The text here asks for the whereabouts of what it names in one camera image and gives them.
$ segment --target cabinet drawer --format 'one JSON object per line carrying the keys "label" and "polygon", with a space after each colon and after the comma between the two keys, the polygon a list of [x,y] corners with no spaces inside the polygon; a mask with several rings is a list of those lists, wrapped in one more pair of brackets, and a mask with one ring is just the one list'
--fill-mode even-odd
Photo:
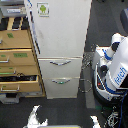
{"label": "cabinet drawer", "polygon": [[43,82],[48,99],[77,97],[79,79],[44,79]]}
{"label": "cabinet drawer", "polygon": [[0,66],[13,65],[35,65],[32,50],[0,50]]}
{"label": "cabinet drawer", "polygon": [[80,76],[82,59],[38,59],[43,78]]}
{"label": "cabinet drawer", "polygon": [[0,67],[0,76],[38,75],[36,65]]}
{"label": "cabinet drawer", "polygon": [[0,49],[31,48],[27,30],[0,31]]}
{"label": "cabinet drawer", "polygon": [[0,82],[1,93],[40,91],[38,77],[34,81]]}

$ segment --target sticker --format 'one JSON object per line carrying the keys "label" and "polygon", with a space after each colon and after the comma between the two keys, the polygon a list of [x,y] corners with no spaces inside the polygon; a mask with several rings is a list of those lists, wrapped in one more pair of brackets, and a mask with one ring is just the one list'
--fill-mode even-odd
{"label": "sticker", "polygon": [[1,55],[1,57],[6,57],[6,55]]}
{"label": "sticker", "polygon": [[49,5],[48,3],[37,3],[39,16],[48,17],[49,16]]}
{"label": "sticker", "polygon": [[23,58],[23,57],[28,57],[27,53],[13,53],[14,57],[16,58]]}
{"label": "sticker", "polygon": [[9,38],[14,38],[12,33],[7,33]]}

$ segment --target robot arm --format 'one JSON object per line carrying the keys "label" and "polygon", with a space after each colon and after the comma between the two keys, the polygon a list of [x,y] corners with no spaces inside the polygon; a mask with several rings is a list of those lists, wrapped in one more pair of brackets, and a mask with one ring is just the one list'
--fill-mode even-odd
{"label": "robot arm", "polygon": [[124,94],[128,86],[128,37],[120,34],[112,36],[110,47],[97,47],[92,69],[95,90],[107,101],[117,99]]}

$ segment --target white object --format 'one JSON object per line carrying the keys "label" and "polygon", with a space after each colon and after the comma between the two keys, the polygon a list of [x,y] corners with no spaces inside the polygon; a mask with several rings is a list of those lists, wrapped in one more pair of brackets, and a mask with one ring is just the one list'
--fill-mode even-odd
{"label": "white object", "polygon": [[39,108],[40,105],[34,106],[32,112],[30,113],[27,128],[38,128],[40,126],[47,126],[48,125],[48,119],[45,120],[42,124],[40,124],[36,118],[36,111]]}
{"label": "white object", "polygon": [[[76,82],[67,82],[63,84],[63,86],[58,84],[54,85],[55,83],[49,82],[49,79],[74,79],[76,74],[75,77],[80,77],[82,66],[81,58],[83,57],[90,18],[91,1],[92,0],[30,0],[30,2],[28,2],[28,0],[24,0],[31,31],[32,22],[30,10],[33,14],[40,54],[36,44],[34,45],[47,98],[76,98],[77,96],[79,79],[76,79]],[[37,6],[39,3],[42,3],[44,6],[47,3],[46,12],[49,9],[48,17],[41,17],[41,8]],[[53,64],[47,63],[50,59],[53,62],[58,59],[59,64],[62,60],[63,62],[67,60],[71,60],[72,62],[63,64],[62,66],[60,66],[61,64],[55,65],[55,68],[53,68]]]}
{"label": "white object", "polygon": [[100,127],[100,124],[99,124],[99,122],[98,122],[97,117],[96,117],[96,116],[90,116],[90,117],[92,118],[93,123],[94,123],[93,128],[101,128],[101,127]]}

